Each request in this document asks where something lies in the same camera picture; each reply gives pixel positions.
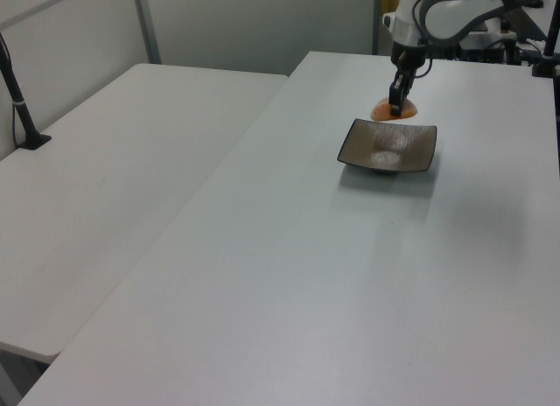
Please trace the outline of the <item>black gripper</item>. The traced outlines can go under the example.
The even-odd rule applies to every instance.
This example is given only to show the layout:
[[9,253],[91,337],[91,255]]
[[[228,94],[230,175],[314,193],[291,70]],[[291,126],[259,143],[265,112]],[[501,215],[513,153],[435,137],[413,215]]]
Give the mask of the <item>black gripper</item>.
[[414,76],[427,58],[428,48],[425,45],[407,46],[396,41],[391,50],[391,62],[397,73],[389,86],[388,104],[392,116],[400,116],[403,110],[404,99],[410,94],[414,84]]

